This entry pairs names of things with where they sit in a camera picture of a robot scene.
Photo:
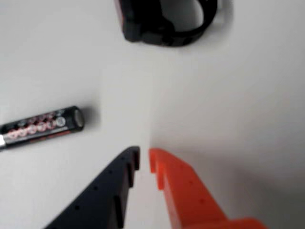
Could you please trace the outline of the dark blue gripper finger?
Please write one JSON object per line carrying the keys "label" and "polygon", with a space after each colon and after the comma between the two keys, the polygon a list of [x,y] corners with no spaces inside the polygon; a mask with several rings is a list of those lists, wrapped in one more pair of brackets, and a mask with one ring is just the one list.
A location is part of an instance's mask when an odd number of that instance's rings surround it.
{"label": "dark blue gripper finger", "polygon": [[47,228],[122,229],[128,192],[139,168],[140,148],[131,146],[125,149]]}

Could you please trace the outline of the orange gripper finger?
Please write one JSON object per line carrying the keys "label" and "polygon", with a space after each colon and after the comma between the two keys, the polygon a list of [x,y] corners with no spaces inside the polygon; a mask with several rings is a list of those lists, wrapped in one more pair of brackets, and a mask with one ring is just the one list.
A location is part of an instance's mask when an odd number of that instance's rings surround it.
{"label": "orange gripper finger", "polygon": [[254,218],[229,219],[195,170],[160,148],[149,149],[151,172],[163,191],[173,229],[264,229]]}

